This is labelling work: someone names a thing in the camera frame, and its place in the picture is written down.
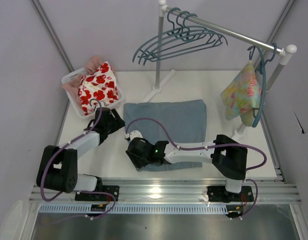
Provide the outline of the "light blue denim skirt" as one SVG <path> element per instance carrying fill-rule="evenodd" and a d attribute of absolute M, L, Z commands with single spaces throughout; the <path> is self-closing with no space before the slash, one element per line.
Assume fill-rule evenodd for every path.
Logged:
<path fill-rule="evenodd" d="M 123 119 L 128 124 L 138 118 L 151 118 L 160 122 L 176 143 L 200 143 L 206 139 L 207 108 L 203 100 L 183 102 L 143 102 L 126 103 L 123 109 Z M 150 120 L 140 120 L 133 123 L 128 132 L 139 131 L 151 144 L 157 141 L 167 141 L 163 129 Z M 148 164 L 138 172 L 164 172 L 179 169 L 202 168 L 201 162 L 183 162 L 172 165 L 156 166 Z"/>

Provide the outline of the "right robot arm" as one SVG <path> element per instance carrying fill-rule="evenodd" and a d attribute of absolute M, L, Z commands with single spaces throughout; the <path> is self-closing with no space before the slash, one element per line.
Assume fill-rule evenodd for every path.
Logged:
<path fill-rule="evenodd" d="M 137 170 L 148 165 L 172 166 L 179 163 L 212 164 L 224 177 L 225 186 L 207 191 L 212 202 L 247 202 L 242 190 L 246 177 L 247 148 L 219 134 L 216 140 L 199 143 L 151 144 L 142 137 L 130 137 L 126 154 Z"/>

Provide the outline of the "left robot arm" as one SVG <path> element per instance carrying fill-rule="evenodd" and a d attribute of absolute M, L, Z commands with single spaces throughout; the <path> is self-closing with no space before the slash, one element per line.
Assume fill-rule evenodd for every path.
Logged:
<path fill-rule="evenodd" d="M 36 179 L 42 199 L 51 202 L 62 193 L 94 191 L 98 178 L 79 174 L 78 160 L 124 126 L 116 109 L 98 108 L 79 136 L 62 146 L 46 146 Z"/>

